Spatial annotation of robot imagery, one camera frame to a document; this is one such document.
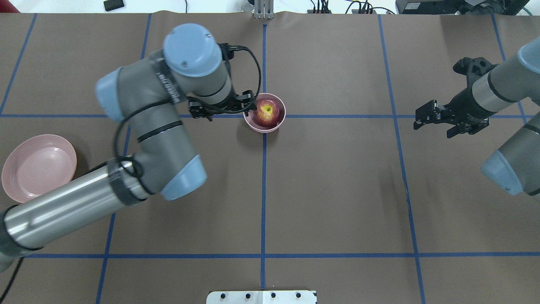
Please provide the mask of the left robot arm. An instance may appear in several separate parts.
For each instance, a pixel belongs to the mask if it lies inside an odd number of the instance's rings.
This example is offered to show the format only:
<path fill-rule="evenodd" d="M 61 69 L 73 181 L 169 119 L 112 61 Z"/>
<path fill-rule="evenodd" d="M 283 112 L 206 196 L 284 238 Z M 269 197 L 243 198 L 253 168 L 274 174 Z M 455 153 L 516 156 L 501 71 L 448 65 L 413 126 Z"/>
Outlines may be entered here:
<path fill-rule="evenodd" d="M 199 24 L 173 28 L 162 48 L 97 81 L 96 98 L 118 123 L 113 157 L 87 174 L 1 215 L 1 271 L 69 233 L 159 193 L 173 201 L 207 174 L 176 105 L 195 119 L 255 109 L 257 93 L 237 94 L 230 60 L 246 46 L 217 43 Z"/>

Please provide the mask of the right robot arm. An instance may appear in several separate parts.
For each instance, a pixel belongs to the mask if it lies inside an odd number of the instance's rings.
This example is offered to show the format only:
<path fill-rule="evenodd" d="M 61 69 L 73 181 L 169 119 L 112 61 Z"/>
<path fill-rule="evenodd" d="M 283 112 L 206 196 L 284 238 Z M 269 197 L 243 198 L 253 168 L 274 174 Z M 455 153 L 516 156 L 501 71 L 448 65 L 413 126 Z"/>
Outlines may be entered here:
<path fill-rule="evenodd" d="M 465 88 L 442 104 L 436 99 L 415 110 L 415 130 L 430 124 L 449 125 L 445 135 L 476 135 L 491 126 L 505 109 L 529 100 L 539 105 L 539 38 L 519 47 L 501 63 L 484 57 L 463 57 L 453 71 L 464 75 Z M 486 157 L 482 174 L 508 195 L 539 200 L 539 113 L 521 119 L 506 139 Z"/>

